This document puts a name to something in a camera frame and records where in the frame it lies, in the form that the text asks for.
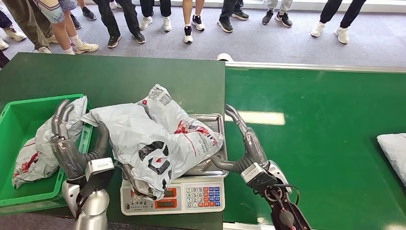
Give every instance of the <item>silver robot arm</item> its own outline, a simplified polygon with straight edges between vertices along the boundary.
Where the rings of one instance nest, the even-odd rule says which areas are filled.
[[[299,191],[288,184],[279,166],[268,160],[254,130],[247,126],[237,110],[225,105],[225,112],[240,129],[245,154],[238,161],[224,161],[217,156],[210,159],[220,169],[240,173],[254,194],[265,198],[271,207],[271,220],[276,230],[311,230],[307,220],[297,207]],[[292,189],[297,191],[296,203],[289,200]]]
[[[105,156],[109,131],[100,123],[95,149],[87,154],[79,153],[66,129],[73,109],[73,105],[64,100],[52,117],[52,150],[67,176],[62,184],[62,194],[77,219],[76,230],[107,230],[106,211],[110,198],[105,188],[114,173],[112,159]]]

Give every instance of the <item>shoe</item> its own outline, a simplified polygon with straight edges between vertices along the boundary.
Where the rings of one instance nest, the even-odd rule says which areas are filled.
[[[5,50],[9,47],[9,44],[7,44],[1,37],[0,37],[0,50]]]
[[[70,17],[73,21],[73,24],[75,25],[75,29],[78,30],[78,29],[82,28],[82,25],[80,24],[80,22],[76,19],[76,17],[73,14],[71,14]]]
[[[163,29],[165,32],[169,32],[172,30],[172,25],[170,23],[169,17],[164,17],[164,26]]]
[[[115,10],[117,8],[117,3],[115,1],[110,2],[110,9]]]
[[[338,41],[341,42],[342,44],[347,44],[350,38],[348,37],[347,34],[348,28],[338,28],[334,34],[337,35]]]
[[[196,30],[203,32],[206,26],[202,23],[202,18],[200,15],[193,15],[192,17],[192,25],[196,27]]]
[[[58,44],[58,43],[59,43],[58,40],[56,39],[55,35],[52,35],[52,36],[46,38],[46,41],[47,41],[48,43],[55,43],[55,44]]]
[[[108,48],[114,48],[118,45],[118,41],[120,41],[121,35],[120,36],[110,36],[109,43],[107,43]]]
[[[291,27],[293,25],[292,21],[289,20],[288,13],[284,13],[282,16],[279,13],[276,15],[275,20],[282,23],[286,27]]]
[[[269,21],[270,21],[271,18],[272,18],[272,16],[273,16],[273,11],[268,10],[268,11],[267,11],[267,14],[265,15],[265,17],[262,18],[262,24],[268,25],[268,24],[269,24]]]
[[[141,32],[138,32],[133,36],[135,37],[135,40],[137,41],[138,44],[144,44],[147,41]]]
[[[221,28],[224,32],[226,32],[226,33],[231,33],[231,32],[233,32],[233,26],[231,26],[231,23],[230,23],[230,22],[225,22],[225,23],[223,23],[223,22],[221,22],[221,21],[218,21],[218,22],[217,22],[217,25],[220,26],[220,28]]]
[[[39,48],[39,49],[38,49],[38,52],[39,52],[39,53],[42,53],[42,54],[51,54],[51,50],[49,50],[47,47],[41,47],[41,48]]]
[[[152,18],[150,16],[149,17],[143,17],[142,21],[141,21],[141,24],[140,24],[140,30],[145,30],[148,27],[148,25],[151,24],[151,23],[152,23]]]
[[[193,42],[192,28],[190,26],[185,26],[185,36],[183,37],[183,41],[186,44],[191,44]]]
[[[313,37],[319,37],[324,29],[324,26],[326,26],[326,24],[319,22],[317,26],[312,30],[312,32],[310,32],[310,35]]]
[[[13,26],[4,28],[3,30],[7,34],[7,37],[11,37],[12,39],[16,40],[17,42],[20,42],[27,38],[27,36],[25,36],[25,34],[23,32],[15,30]]]
[[[84,52],[94,52],[99,49],[98,44],[89,44],[86,42],[82,42],[81,46],[72,46],[73,47],[73,52],[75,54],[83,54]]]
[[[92,21],[97,19],[97,16],[92,11],[90,11],[87,7],[83,7],[82,12],[83,12],[83,16],[89,18]]]
[[[246,13],[244,13],[243,11],[240,11],[240,12],[234,12],[234,13],[231,15],[231,17],[235,17],[235,18],[238,18],[238,19],[240,19],[240,20],[245,21],[245,20],[248,20],[249,15],[246,14]]]

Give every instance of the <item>digital scale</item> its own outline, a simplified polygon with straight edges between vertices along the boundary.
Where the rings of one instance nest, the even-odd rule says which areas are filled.
[[[213,131],[224,136],[223,117],[219,114],[190,115]],[[226,142],[215,154],[227,160]],[[133,202],[131,183],[123,179],[121,184],[121,211],[124,215],[160,215],[222,211],[225,204],[224,178],[228,171],[217,168],[210,159],[204,160],[172,181],[164,198],[158,201],[139,199]]]

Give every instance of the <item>green plastic crate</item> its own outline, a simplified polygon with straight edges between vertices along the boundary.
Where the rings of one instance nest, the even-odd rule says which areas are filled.
[[[48,120],[58,104],[69,99],[71,102],[83,94],[31,99],[8,103],[0,114],[0,215],[37,211],[65,206],[59,193],[64,172],[59,169],[51,177],[23,184],[14,189],[11,184],[15,160],[20,149],[33,138],[37,129]],[[89,149],[92,126],[83,126],[77,146],[81,153]]]

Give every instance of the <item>gray carpet floor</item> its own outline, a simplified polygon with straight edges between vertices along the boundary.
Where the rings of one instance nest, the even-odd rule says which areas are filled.
[[[272,19],[267,26],[261,24],[265,10],[245,10],[250,15],[248,21],[231,19],[234,32],[226,34],[216,25],[219,9],[204,9],[202,13],[206,30],[193,32],[191,45],[183,42],[182,9],[172,8],[172,27],[169,33],[162,31],[162,17],[155,7],[154,22],[143,31],[147,42],[139,45],[131,37],[121,9],[114,11],[123,35],[118,47],[107,48],[108,33],[100,20],[95,5],[89,8],[98,15],[89,21],[79,9],[74,14],[82,23],[78,34],[83,41],[97,43],[100,49],[91,55],[215,59],[219,53],[229,53],[236,61],[277,62],[300,64],[325,64],[347,66],[406,67],[406,16],[402,14],[361,13],[350,27],[350,43],[340,44],[333,34],[339,26],[343,13],[337,13],[329,22],[324,33],[317,39],[310,31],[317,24],[320,12],[293,11],[289,14],[292,28],[286,28]],[[18,52],[34,52],[29,40],[15,42],[7,38],[3,31],[0,36],[9,43],[4,51],[12,58]],[[58,45],[51,45],[54,53],[62,53]],[[66,229],[73,220],[45,217],[34,214],[10,215],[0,218],[1,229],[14,230],[55,230]],[[155,230],[154,227],[129,226],[111,223],[111,230]]]

